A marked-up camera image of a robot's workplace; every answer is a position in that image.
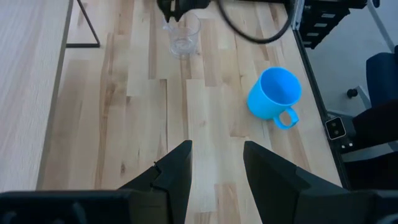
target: metal post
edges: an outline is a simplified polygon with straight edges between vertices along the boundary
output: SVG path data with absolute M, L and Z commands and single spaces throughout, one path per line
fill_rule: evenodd
M 86 9 L 84 8 L 83 4 L 81 3 L 81 0 L 77 0 L 77 3 L 79 4 L 81 11 L 82 11 L 84 17 L 86 18 L 88 26 L 90 27 L 90 29 L 91 29 L 91 31 L 92 31 L 92 33 L 94 35 L 96 43 L 95 44 L 90 44 L 90 43 L 87 43 L 87 44 L 81 44 L 81 43 L 67 44 L 67 48 L 100 48 L 101 47 L 100 40 L 99 40 L 99 38 L 97 36 L 97 33 L 94 30 L 93 25 L 91 25 L 91 21 L 90 21 L 90 19 L 87 16 Z

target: wooden table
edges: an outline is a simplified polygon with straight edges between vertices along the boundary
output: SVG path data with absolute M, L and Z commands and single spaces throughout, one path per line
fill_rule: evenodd
M 52 1 L 42 2 L 55 7 Z M 40 189 L 116 189 L 184 139 L 193 140 L 187 223 L 260 223 L 244 171 L 243 144 L 248 139 L 340 185 L 291 30 L 273 44 L 253 45 L 236 37 L 211 4 L 206 10 L 195 11 L 202 24 L 197 52 L 189 60 L 179 61 L 169 53 L 169 36 L 162 28 L 155 1 L 90 0 L 85 7 L 106 44 L 102 49 L 69 50 L 65 56 Z M 259 35 L 270 36 L 286 19 L 280 4 L 258 4 L 256 8 L 235 4 L 228 10 L 234 12 L 233 19 L 241 26 Z M 65 6 L 62 12 L 47 13 L 64 13 L 66 17 L 67 12 Z M 78 12 L 72 14 L 70 37 L 86 38 L 82 34 L 87 26 L 81 18 Z M 38 20 L 38 24 L 44 21 L 48 20 Z M 48 23 L 46 27 L 54 27 L 46 30 L 61 29 L 53 20 Z M 41 29 L 33 30 L 42 35 Z M 52 40 L 43 38 L 34 39 L 38 46 L 53 44 L 55 39 L 54 35 Z M 50 47 L 36 49 L 40 50 L 32 50 L 32 55 Z M 41 62 L 34 63 L 40 68 L 29 71 L 53 66 L 53 73 L 46 70 L 45 78 L 35 73 L 31 79 L 22 80 L 23 85 L 13 83 L 20 87 L 7 95 L 6 104 L 13 108 L 0 108 L 0 124 L 7 124 L 7 129 L 1 129 L 7 135 L 0 137 L 0 153 L 6 155 L 0 157 L 0 177 L 8 179 L 0 180 L 3 190 L 34 189 L 36 184 L 37 178 L 28 174 L 37 175 L 40 164 L 54 91 L 46 84 L 55 82 L 57 67 L 50 62 L 59 59 L 59 49 L 45 60 L 40 58 L 43 54 L 24 57 L 27 62 Z M 272 121 L 255 118 L 246 107 L 249 90 L 270 66 L 289 69 L 302 84 L 302 99 L 294 106 L 300 122 L 288 131 Z M 14 69 L 16 72 L 7 70 L 6 78 L 21 77 L 22 68 L 14 65 Z M 22 95 L 22 90 L 39 92 Z M 40 152 L 34 154 L 34 162 L 30 153 L 33 148 Z
M 72 0 L 0 1 L 0 192 L 40 179 L 71 11 Z

